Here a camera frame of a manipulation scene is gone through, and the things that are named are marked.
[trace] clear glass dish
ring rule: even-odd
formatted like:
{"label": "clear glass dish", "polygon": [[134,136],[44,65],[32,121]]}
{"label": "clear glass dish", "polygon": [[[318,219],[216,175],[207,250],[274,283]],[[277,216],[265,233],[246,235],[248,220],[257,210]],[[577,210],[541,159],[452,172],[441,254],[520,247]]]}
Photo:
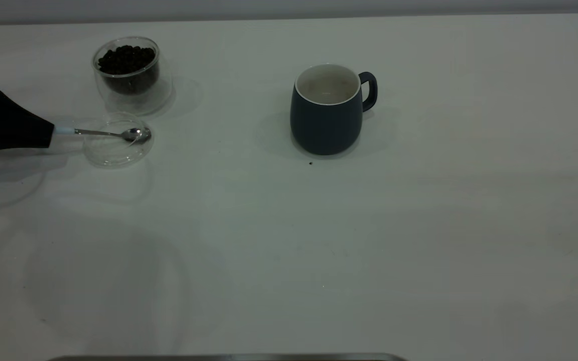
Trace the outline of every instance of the clear glass dish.
{"label": "clear glass dish", "polygon": [[[144,122],[133,114],[125,112],[106,115],[101,127],[93,130],[119,134],[133,128],[137,128],[142,132],[151,131]],[[129,142],[120,137],[108,135],[85,135],[83,152],[95,166],[122,167],[142,159],[151,150],[153,141],[154,135],[152,132],[151,137],[144,142],[140,140]]]}
{"label": "clear glass dish", "polygon": [[[132,73],[113,75],[101,71],[99,59],[109,50],[115,51],[125,45],[150,48],[155,57],[147,66]],[[92,68],[99,95],[110,112],[151,113],[158,110],[171,95],[172,80],[167,60],[151,39],[124,37],[110,41],[96,51],[92,57]]]}

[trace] white table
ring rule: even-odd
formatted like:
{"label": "white table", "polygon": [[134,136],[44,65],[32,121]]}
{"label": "white table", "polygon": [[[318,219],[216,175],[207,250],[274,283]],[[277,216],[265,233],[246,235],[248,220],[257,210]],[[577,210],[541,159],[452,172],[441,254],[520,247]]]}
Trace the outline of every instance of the white table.
{"label": "white table", "polygon": [[[0,153],[0,359],[578,359],[578,14],[0,27],[0,89],[85,124],[125,35],[175,77],[145,159]],[[329,158],[287,119],[325,61],[379,82]]]}

